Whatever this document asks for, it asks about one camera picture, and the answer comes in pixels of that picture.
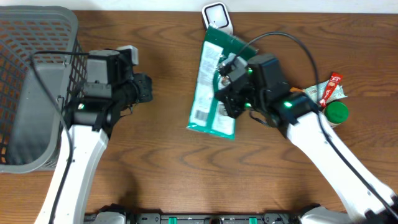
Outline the green 3M package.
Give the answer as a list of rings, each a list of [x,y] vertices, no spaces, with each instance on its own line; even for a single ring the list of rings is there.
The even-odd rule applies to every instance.
[[[222,30],[209,27],[201,48],[197,84],[187,129],[235,139],[236,121],[230,118],[215,93],[224,88],[219,73],[222,63],[228,62],[244,47],[241,39]]]

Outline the light blue tissue pack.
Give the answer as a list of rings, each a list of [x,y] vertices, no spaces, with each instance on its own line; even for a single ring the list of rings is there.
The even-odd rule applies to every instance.
[[[310,86],[306,89],[304,89],[304,92],[314,101],[316,102],[317,100],[320,100],[320,98],[323,96],[323,93],[326,88],[326,84],[328,81],[325,81],[323,83],[320,83],[318,85]],[[326,101],[326,103],[331,103],[332,101],[335,100],[340,100],[342,98],[346,98],[347,96],[344,93],[343,87],[341,85],[337,85],[334,92],[332,95],[329,97],[329,99]]]

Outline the red Nescafe stick sachet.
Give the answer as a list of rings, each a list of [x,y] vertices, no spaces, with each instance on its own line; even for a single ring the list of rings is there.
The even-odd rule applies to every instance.
[[[325,90],[323,92],[323,95],[319,101],[320,106],[325,107],[327,100],[330,98],[330,96],[333,94],[335,91],[336,87],[340,83],[340,81],[343,79],[343,75],[339,73],[333,72],[328,83],[326,84]]]

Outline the green lid white jar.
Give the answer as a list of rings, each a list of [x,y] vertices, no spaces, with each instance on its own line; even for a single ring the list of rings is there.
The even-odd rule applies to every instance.
[[[349,109],[344,103],[333,101],[325,107],[323,114],[331,126],[337,126],[348,119]]]

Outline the orange tissue pack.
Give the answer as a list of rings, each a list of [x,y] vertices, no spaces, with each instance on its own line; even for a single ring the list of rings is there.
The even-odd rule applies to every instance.
[[[303,89],[299,89],[299,88],[295,88],[295,87],[291,88],[290,91],[291,92],[304,92]]]

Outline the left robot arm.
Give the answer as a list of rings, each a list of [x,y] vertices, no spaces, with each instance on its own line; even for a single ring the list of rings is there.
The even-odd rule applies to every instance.
[[[83,223],[93,177],[121,112],[153,99],[152,79],[129,74],[117,82],[83,82],[65,108],[60,154],[36,223]]]

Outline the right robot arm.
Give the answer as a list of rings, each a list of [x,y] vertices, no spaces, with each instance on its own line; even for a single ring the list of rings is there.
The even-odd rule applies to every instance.
[[[342,201],[345,212],[315,207],[298,215],[299,223],[397,223],[397,195],[362,165],[304,93],[286,91],[268,98],[265,88],[216,92],[232,118],[247,106],[262,113],[315,164]]]

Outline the white barcode scanner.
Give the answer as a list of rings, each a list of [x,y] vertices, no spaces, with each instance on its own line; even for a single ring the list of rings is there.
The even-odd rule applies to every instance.
[[[233,25],[227,7],[222,2],[214,2],[203,6],[201,10],[202,21],[205,30],[209,27],[222,30],[227,34],[233,34]]]

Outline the grey plastic shopping basket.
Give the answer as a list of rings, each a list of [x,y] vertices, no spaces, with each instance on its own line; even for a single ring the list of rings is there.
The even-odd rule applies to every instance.
[[[38,84],[35,68],[63,108],[86,79],[78,19],[60,6],[1,7],[1,172],[52,170],[62,125]]]

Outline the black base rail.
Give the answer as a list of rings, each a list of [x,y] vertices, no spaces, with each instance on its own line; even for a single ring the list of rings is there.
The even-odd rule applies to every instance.
[[[117,213],[101,212],[87,215],[83,223],[94,224],[290,224],[300,220],[288,213],[265,214],[159,214],[159,213]]]

